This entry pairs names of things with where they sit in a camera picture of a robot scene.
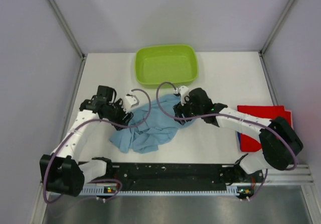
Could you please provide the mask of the light blue t shirt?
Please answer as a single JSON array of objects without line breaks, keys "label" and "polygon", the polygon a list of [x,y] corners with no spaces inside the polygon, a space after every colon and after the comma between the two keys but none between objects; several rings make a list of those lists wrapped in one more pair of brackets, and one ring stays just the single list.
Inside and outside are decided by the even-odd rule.
[{"label": "light blue t shirt", "polygon": [[[179,98],[167,94],[159,98],[163,109],[170,115],[174,115],[173,106],[179,102]],[[136,125],[148,111],[148,104],[145,104],[133,111],[133,118],[130,125]],[[130,150],[146,154],[158,150],[158,146],[170,142],[177,131],[183,126],[174,119],[165,115],[158,107],[157,101],[151,102],[150,115],[147,120],[135,128],[123,129],[114,132],[109,141],[121,152],[128,153]]]}]

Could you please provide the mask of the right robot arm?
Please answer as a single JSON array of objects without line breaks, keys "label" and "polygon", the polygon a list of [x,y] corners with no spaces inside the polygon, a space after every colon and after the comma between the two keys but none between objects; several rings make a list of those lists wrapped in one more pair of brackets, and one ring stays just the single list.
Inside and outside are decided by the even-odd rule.
[{"label": "right robot arm", "polygon": [[207,124],[234,130],[260,143],[260,150],[246,154],[235,163],[234,176],[237,180],[247,181],[254,172],[263,169],[289,171],[297,166],[297,155],[303,144],[285,118],[255,117],[225,104],[213,103],[202,88],[189,90],[181,86],[174,94],[180,97],[173,109],[175,120],[181,125],[201,118]]}]

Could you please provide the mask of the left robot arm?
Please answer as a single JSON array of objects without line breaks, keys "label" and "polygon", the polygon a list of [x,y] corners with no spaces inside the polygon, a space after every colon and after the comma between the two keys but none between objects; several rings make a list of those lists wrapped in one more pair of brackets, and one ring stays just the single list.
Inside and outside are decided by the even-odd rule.
[{"label": "left robot arm", "polygon": [[138,103],[132,92],[117,99],[114,88],[98,86],[97,93],[80,104],[75,122],[59,146],[50,155],[41,157],[44,191],[78,196],[84,184],[92,180],[99,178],[103,182],[110,181],[114,171],[109,159],[92,157],[80,164],[80,155],[100,122],[111,123],[121,130],[128,126],[133,117],[130,109]]}]

